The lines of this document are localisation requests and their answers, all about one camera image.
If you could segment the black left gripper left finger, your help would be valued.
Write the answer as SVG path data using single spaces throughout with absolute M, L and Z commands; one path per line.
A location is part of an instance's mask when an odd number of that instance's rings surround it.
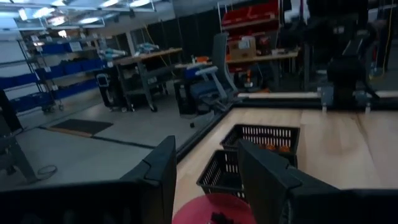
M 124 223 L 172 223 L 177 157 L 175 137 L 167 136 L 120 180 L 129 182 Z

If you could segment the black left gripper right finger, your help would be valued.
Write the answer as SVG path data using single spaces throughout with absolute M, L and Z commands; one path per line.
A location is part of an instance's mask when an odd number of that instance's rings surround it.
M 327 203 L 340 192 L 248 140 L 238 142 L 238 163 L 257 223 L 324 223 Z

